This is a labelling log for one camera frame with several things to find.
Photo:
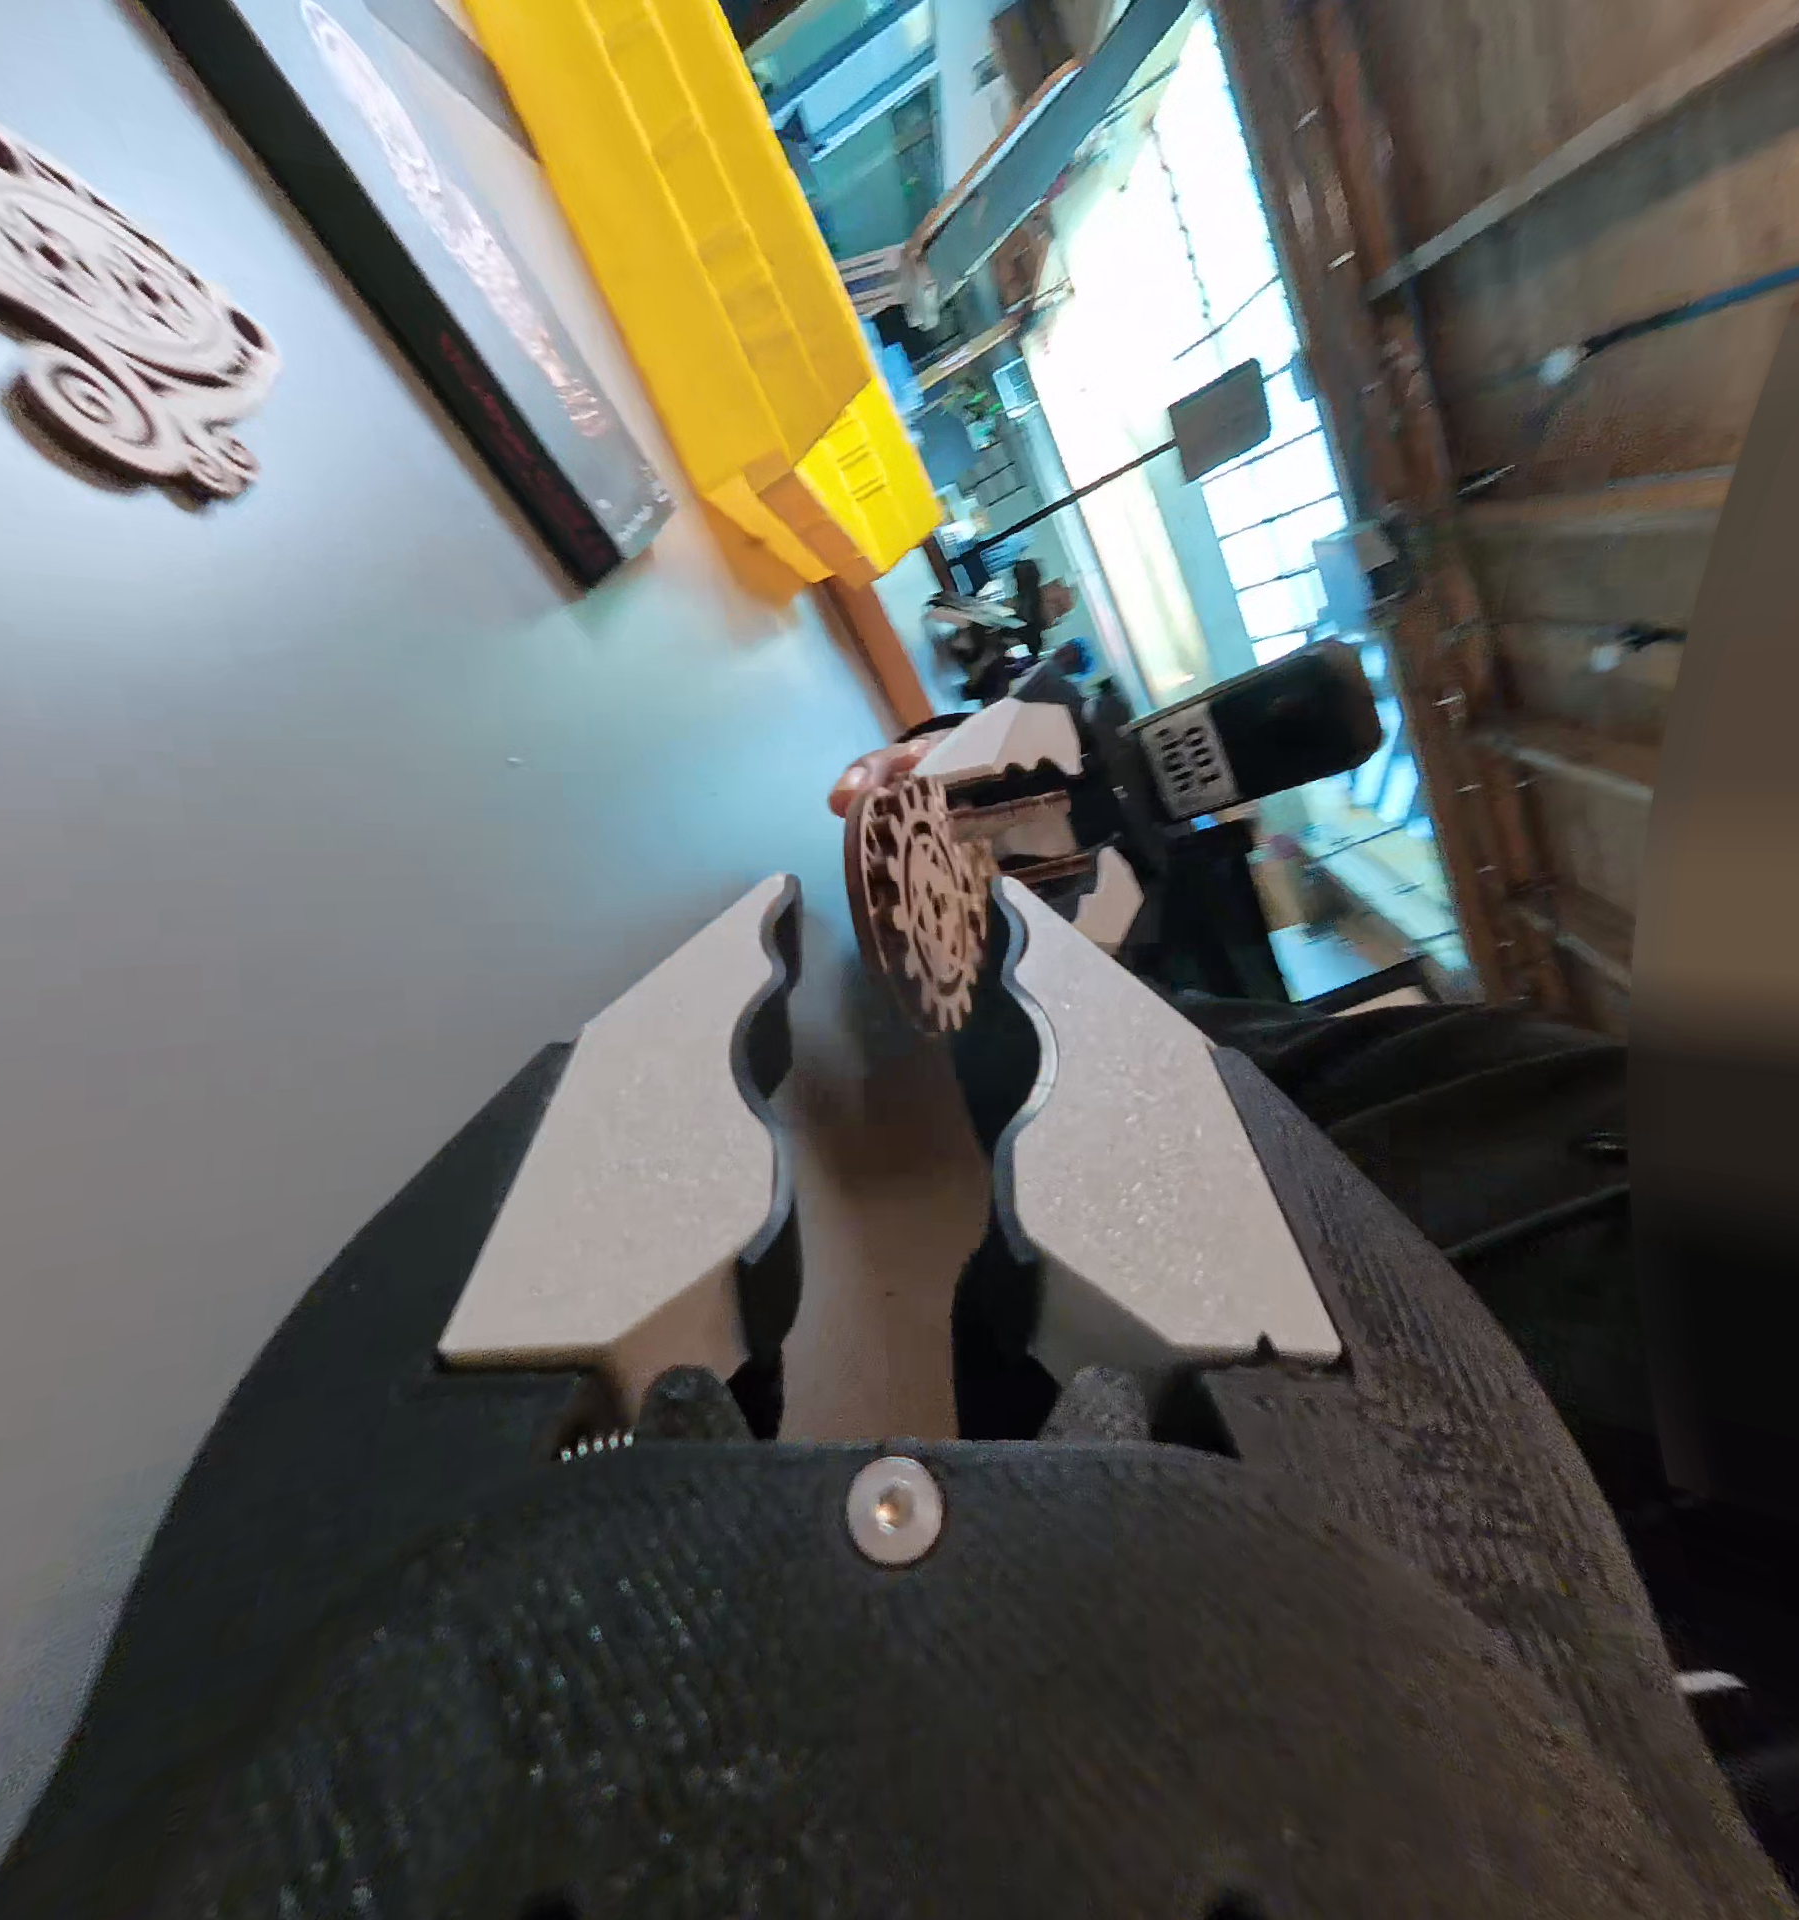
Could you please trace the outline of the person's black printed hoodie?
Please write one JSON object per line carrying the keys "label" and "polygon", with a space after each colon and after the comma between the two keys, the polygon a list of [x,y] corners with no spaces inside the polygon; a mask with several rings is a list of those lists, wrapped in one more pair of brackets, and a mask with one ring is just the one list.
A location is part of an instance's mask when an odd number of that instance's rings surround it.
{"label": "person's black printed hoodie", "polygon": [[1799,1523],[1671,1489],[1632,1271],[1626,1051],[1526,1012],[1170,995],[1456,1267],[1558,1407],[1755,1837],[1799,1899]]}

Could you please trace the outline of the sign on black pole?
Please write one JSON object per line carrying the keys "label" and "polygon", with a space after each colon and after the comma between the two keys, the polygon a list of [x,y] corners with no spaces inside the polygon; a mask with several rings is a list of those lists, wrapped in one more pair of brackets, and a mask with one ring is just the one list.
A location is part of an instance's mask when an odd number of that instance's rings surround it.
{"label": "sign on black pole", "polygon": [[1162,442],[1149,446],[1118,468],[1108,468],[1084,485],[1060,495],[1029,515],[985,533],[967,550],[982,555],[1008,540],[1015,540],[1167,452],[1178,460],[1182,481],[1189,483],[1211,476],[1217,468],[1225,468],[1267,441],[1270,415],[1265,389],[1265,367],[1257,356],[1233,363],[1167,406],[1170,434]]}

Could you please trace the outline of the person's right hand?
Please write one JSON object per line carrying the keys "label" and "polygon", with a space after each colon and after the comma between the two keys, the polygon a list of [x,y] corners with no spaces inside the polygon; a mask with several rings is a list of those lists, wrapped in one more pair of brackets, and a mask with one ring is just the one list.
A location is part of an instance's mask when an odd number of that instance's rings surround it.
{"label": "person's right hand", "polygon": [[908,780],[930,749],[930,740],[915,738],[865,752],[839,773],[828,794],[828,809],[842,820],[864,795]]}

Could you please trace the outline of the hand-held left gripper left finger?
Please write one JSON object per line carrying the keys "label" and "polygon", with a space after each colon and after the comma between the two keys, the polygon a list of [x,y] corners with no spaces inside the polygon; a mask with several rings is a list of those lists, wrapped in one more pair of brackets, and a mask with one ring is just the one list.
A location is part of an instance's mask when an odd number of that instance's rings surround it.
{"label": "hand-held left gripper left finger", "polygon": [[438,1338],[455,1371],[671,1366],[775,1393],[798,1315],[792,1062],[801,886],[768,874],[588,1020]]}

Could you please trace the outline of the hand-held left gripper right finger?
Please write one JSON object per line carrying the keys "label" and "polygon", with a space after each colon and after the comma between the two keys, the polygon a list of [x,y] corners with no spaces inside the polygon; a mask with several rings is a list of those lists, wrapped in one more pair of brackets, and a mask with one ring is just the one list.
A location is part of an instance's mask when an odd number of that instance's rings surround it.
{"label": "hand-held left gripper right finger", "polygon": [[1156,1407],[1179,1380],[1329,1380],[1345,1347],[1217,1048],[1014,876],[1000,984],[1029,1020],[1029,1091],[993,1150],[993,1206],[1029,1271],[1028,1354]]}

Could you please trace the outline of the wood-edged grey table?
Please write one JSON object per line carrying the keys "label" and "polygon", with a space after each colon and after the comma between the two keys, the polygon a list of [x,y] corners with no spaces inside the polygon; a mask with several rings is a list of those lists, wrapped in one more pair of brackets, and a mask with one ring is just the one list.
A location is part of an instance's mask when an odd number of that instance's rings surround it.
{"label": "wood-edged grey table", "polygon": [[964,692],[965,668],[953,658],[951,640],[961,618],[935,610],[941,596],[957,594],[951,566],[959,528],[943,513],[943,498],[922,495],[918,506],[935,506],[935,523],[915,526],[918,540],[900,542],[908,523],[893,518],[893,506],[874,502],[867,522],[842,485],[821,491],[832,532],[814,549],[832,570],[821,581],[828,616],[852,643],[871,674],[888,723],[898,732],[922,726],[948,713],[974,709]]}

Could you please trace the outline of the yellow plastic bin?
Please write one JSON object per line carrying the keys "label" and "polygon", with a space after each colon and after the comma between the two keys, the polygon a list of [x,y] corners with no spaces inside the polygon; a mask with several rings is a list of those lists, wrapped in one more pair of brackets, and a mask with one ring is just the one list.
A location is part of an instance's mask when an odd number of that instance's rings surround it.
{"label": "yellow plastic bin", "polygon": [[938,500],[710,1],[470,1],[693,495],[865,587]]}

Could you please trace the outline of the black puzzle box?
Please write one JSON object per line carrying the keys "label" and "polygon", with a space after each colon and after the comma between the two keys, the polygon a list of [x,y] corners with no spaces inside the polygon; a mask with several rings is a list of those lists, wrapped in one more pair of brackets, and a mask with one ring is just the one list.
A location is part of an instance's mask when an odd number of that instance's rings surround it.
{"label": "black puzzle box", "polygon": [[671,491],[441,113],[456,102],[533,160],[472,32],[444,4],[142,11],[576,587],[637,559],[671,516]]}

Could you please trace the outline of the wooden gear assembly with pegs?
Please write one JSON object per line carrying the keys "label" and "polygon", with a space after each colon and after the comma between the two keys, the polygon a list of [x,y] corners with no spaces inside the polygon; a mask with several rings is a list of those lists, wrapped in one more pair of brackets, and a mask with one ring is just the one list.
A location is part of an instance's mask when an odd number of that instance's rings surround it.
{"label": "wooden gear assembly with pegs", "polygon": [[920,773],[860,791],[845,815],[845,885],[860,954],[906,1018],[946,1036],[974,1009],[990,945],[990,889],[1034,891],[1094,874],[1061,789],[967,800]]}

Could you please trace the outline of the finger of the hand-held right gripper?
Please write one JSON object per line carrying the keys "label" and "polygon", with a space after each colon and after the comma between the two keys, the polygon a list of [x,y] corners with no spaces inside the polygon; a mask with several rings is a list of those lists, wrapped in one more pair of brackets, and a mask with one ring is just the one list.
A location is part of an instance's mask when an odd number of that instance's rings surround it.
{"label": "finger of the hand-held right gripper", "polygon": [[1066,703],[1000,698],[938,732],[911,774],[943,787],[967,787],[1012,776],[1078,778],[1078,723]]}
{"label": "finger of the hand-held right gripper", "polygon": [[1091,868],[1060,885],[1055,911],[1105,954],[1125,948],[1145,889],[1122,852],[1094,852]]}

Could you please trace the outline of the ornate wooden teardrop piece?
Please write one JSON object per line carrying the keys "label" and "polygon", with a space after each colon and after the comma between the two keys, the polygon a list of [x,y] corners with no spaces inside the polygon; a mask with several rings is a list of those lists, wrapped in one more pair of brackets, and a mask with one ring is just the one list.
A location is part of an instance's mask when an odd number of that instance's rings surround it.
{"label": "ornate wooden teardrop piece", "polygon": [[200,500],[257,478],[241,424],[282,366],[268,327],[2,123],[0,321],[18,405],[89,464]]}

